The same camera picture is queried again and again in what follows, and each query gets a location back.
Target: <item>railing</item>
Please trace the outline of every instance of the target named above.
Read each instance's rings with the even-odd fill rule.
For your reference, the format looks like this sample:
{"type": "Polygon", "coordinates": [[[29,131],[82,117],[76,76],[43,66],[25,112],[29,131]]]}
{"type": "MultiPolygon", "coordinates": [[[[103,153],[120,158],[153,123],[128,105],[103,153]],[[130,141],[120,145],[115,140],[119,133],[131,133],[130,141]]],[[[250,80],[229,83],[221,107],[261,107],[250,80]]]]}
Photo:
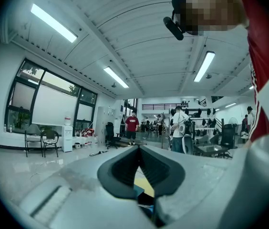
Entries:
{"type": "Polygon", "coordinates": [[[222,132],[222,125],[221,125],[221,121],[219,120],[219,119],[217,119],[217,118],[215,118],[216,119],[216,125],[215,126],[217,126],[218,127],[218,129],[219,129],[219,131],[220,132],[222,132]]]}
{"type": "Polygon", "coordinates": [[[143,104],[142,105],[142,110],[168,110],[170,108],[176,108],[177,106],[188,108],[188,103],[180,103],[180,104],[143,104]]]}
{"type": "Polygon", "coordinates": [[[206,99],[200,101],[199,104],[200,104],[201,106],[203,106],[203,107],[206,107],[206,106],[207,106],[207,101],[206,101],[206,99]]]}

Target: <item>man in red shirt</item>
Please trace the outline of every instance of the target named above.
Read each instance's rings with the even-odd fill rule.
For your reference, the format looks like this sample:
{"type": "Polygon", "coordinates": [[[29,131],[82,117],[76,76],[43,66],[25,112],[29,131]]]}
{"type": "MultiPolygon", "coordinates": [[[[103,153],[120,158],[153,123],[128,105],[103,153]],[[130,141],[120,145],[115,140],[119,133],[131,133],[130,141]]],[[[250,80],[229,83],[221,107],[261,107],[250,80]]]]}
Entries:
{"type": "Polygon", "coordinates": [[[250,147],[254,140],[269,134],[269,120],[256,98],[269,80],[269,12],[257,0],[172,0],[172,5],[173,18],[182,33],[199,35],[202,31],[226,31],[238,25],[247,29],[257,110],[245,145],[250,147]]]}
{"type": "Polygon", "coordinates": [[[136,112],[132,111],[131,117],[128,117],[127,120],[125,121],[126,124],[126,137],[129,139],[129,144],[128,146],[135,145],[135,132],[138,130],[139,126],[139,120],[135,116],[136,112]]]}

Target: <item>baseboard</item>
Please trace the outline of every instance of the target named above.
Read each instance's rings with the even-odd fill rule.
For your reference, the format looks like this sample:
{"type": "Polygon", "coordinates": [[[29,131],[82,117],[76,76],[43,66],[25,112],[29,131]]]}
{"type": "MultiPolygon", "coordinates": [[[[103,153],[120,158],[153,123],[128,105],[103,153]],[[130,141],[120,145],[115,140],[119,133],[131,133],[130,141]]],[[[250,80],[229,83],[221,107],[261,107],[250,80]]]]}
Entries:
{"type": "MultiPolygon", "coordinates": [[[[1,145],[1,144],[0,144],[0,148],[11,149],[11,150],[25,150],[24,147],[7,146],[7,145],[1,145]]],[[[30,150],[40,150],[40,147],[30,147],[30,150]]]]}

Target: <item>red fabric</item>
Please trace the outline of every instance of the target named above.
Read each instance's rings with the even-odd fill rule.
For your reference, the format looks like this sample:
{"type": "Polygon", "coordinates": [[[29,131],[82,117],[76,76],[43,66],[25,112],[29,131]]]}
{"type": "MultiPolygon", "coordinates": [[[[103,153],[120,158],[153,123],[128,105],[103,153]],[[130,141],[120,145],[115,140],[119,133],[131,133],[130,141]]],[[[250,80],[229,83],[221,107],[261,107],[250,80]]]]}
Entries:
{"type": "Polygon", "coordinates": [[[136,126],[139,125],[139,120],[137,117],[128,117],[125,123],[127,126],[127,131],[135,132],[136,126]]]}
{"type": "Polygon", "coordinates": [[[251,78],[257,115],[249,137],[255,139],[269,134],[269,120],[256,100],[258,93],[269,79],[269,13],[257,0],[242,0],[249,19],[248,43],[252,60],[251,78]]]}

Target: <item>shorts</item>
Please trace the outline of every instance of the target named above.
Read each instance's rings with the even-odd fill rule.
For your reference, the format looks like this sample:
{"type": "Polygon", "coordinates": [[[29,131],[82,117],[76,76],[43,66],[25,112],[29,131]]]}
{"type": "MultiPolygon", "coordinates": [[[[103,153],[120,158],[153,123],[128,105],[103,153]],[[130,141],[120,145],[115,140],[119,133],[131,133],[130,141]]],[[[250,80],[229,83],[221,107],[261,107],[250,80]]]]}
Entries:
{"type": "Polygon", "coordinates": [[[135,140],[135,134],[136,134],[136,132],[127,131],[127,133],[126,133],[126,137],[127,137],[128,139],[130,139],[130,138],[132,137],[133,140],[135,140]]]}

